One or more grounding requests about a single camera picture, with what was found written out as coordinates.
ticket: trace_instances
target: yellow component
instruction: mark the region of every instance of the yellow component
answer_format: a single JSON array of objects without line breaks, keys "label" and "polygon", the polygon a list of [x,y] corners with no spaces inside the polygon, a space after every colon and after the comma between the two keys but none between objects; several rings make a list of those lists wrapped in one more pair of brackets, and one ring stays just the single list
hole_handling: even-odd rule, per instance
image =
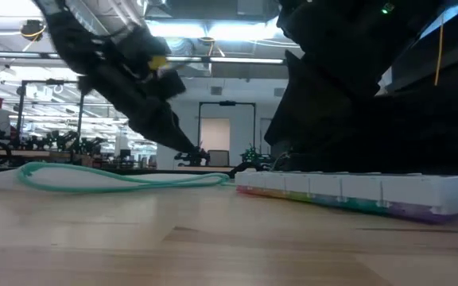
[{"label": "yellow component", "polygon": [[167,57],[165,56],[154,56],[148,66],[151,70],[156,71],[159,67],[163,67],[167,64]]}]

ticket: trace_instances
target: rainbow-colored base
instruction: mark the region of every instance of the rainbow-colored base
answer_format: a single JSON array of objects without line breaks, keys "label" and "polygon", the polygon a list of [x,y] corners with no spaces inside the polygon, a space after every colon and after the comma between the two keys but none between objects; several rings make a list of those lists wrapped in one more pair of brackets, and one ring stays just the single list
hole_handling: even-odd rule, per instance
[{"label": "rainbow-colored base", "polygon": [[411,203],[388,203],[386,207],[380,206],[378,201],[370,199],[346,198],[340,201],[334,195],[314,195],[309,197],[306,193],[295,191],[280,191],[261,187],[238,186],[240,193],[262,195],[279,199],[291,199],[304,203],[316,203],[330,207],[341,207],[353,211],[362,211],[377,215],[390,215],[399,218],[414,219],[421,222],[444,223],[458,216],[458,214],[434,214],[431,207]]}]

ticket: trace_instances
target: wooden tabletop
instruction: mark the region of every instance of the wooden tabletop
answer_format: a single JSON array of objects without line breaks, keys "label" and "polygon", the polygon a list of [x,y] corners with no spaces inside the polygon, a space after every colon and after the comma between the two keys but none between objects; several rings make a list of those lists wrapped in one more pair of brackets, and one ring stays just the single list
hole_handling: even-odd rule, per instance
[{"label": "wooden tabletop", "polygon": [[175,170],[180,171],[208,171],[208,172],[230,172],[234,167],[212,167],[212,166],[176,166]]},{"label": "wooden tabletop", "polygon": [[[44,150],[11,150],[12,156],[19,157],[59,157],[69,158],[68,152],[44,151]],[[0,150],[0,156],[6,156],[5,150]]]},{"label": "wooden tabletop", "polygon": [[230,187],[0,190],[0,285],[458,286],[458,222],[430,226]]}]

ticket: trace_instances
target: coiled cable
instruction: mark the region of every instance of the coiled cable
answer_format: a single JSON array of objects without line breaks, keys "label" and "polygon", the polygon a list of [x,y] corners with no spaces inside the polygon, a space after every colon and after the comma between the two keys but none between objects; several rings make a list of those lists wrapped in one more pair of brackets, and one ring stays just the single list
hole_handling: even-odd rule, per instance
[{"label": "coiled cable", "polygon": [[[64,187],[51,184],[42,184],[32,180],[33,173],[43,168],[63,168],[69,170],[76,170],[81,172],[89,172],[99,176],[104,176],[122,182],[137,183],[136,186],[127,187]],[[68,193],[108,193],[108,192],[126,192],[126,191],[141,191],[145,189],[165,188],[165,187],[210,187],[216,185],[232,186],[229,184],[229,176],[221,173],[212,173],[207,175],[199,175],[192,178],[178,179],[178,180],[144,180],[136,179],[129,176],[121,176],[103,170],[87,168],[83,166],[75,166],[70,164],[51,164],[32,162],[25,164],[19,168],[17,174],[18,180],[28,186],[42,191],[58,191]],[[203,181],[209,178],[216,178],[216,181]]]}]

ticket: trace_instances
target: chair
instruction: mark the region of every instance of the chair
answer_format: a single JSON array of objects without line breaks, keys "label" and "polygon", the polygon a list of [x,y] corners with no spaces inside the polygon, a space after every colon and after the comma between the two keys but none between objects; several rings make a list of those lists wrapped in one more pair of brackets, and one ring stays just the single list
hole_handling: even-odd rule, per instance
[{"label": "chair", "polygon": [[208,150],[210,154],[209,166],[228,167],[229,166],[229,151],[227,150]]}]

